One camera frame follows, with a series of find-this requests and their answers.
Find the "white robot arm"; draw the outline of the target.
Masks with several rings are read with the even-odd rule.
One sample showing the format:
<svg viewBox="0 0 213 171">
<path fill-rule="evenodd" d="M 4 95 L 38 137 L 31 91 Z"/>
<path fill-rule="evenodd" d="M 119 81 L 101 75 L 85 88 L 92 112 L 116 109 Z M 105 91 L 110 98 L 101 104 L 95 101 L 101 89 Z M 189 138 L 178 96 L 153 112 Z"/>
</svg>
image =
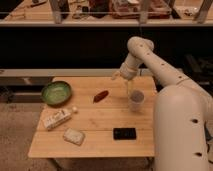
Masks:
<svg viewBox="0 0 213 171">
<path fill-rule="evenodd" d="M 163 86 L 153 106 L 155 171 L 210 171 L 204 123 L 213 116 L 213 96 L 154 53 L 154 43 L 134 36 L 113 76 L 136 77 L 145 65 Z"/>
</svg>

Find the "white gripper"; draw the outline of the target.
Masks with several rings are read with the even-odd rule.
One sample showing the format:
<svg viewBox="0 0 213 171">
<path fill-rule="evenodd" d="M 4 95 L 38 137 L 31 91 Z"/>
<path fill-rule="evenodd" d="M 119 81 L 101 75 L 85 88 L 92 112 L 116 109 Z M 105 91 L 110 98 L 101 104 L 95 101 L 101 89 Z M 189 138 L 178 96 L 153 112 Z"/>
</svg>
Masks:
<svg viewBox="0 0 213 171">
<path fill-rule="evenodd" d="M 138 68 L 130 67 L 126 62 L 123 62 L 121 64 L 121 67 L 112 74 L 111 79 L 115 80 L 118 77 L 122 77 L 123 79 L 127 80 L 126 91 L 127 91 L 127 97 L 129 98 L 131 95 L 132 86 L 133 86 L 132 79 L 137 75 L 137 73 L 138 73 Z"/>
</svg>

